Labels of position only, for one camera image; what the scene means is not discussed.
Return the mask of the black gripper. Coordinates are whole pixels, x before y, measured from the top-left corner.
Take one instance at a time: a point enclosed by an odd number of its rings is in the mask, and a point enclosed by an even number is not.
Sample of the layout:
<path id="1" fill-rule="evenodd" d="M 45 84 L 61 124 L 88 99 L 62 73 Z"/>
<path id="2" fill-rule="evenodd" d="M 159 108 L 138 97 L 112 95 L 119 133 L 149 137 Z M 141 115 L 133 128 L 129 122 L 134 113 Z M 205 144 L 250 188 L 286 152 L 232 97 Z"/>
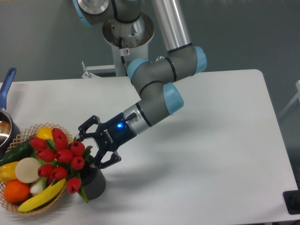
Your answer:
<path id="1" fill-rule="evenodd" d="M 94 132 L 87 131 L 96 126 Z M 108 168 L 121 161 L 117 149 L 137 136 L 137 133 L 127 123 L 127 118 L 121 112 L 105 123 L 101 123 L 96 115 L 92 115 L 78 127 L 79 133 L 75 136 L 76 141 L 93 138 L 100 153 L 94 158 L 94 165 L 99 169 Z"/>

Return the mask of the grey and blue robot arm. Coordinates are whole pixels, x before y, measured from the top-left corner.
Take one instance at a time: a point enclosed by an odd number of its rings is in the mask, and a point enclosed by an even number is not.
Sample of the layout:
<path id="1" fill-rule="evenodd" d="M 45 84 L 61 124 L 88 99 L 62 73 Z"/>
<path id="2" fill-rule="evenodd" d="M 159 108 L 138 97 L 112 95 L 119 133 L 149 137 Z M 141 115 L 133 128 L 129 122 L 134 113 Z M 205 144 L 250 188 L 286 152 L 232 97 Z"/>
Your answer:
<path id="1" fill-rule="evenodd" d="M 148 61 L 142 52 L 154 34 L 152 20 L 141 12 L 138 0 L 75 0 L 73 5 L 86 26 L 103 24 L 103 35 L 116 48 L 115 71 L 127 75 L 140 100 L 105 123 L 92 116 L 79 127 L 77 140 L 92 138 L 96 156 L 87 164 L 100 169 L 121 160 L 117 149 L 138 134 L 174 114 L 184 101 L 176 81 L 202 72 L 207 66 L 202 48 L 193 46 L 178 0 L 154 0 L 167 56 Z"/>

